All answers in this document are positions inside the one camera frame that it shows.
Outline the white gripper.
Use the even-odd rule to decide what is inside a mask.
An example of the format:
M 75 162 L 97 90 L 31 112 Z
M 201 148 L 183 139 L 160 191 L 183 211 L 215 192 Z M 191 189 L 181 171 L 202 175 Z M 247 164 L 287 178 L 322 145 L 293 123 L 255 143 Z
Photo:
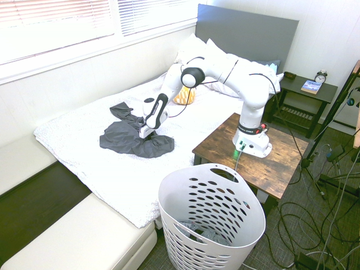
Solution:
M 149 136 L 154 131 L 155 131 L 154 129 L 148 127 L 147 125 L 144 125 L 144 126 L 140 127 L 140 129 L 139 129 L 139 137 L 142 139 L 145 139 L 147 136 Z

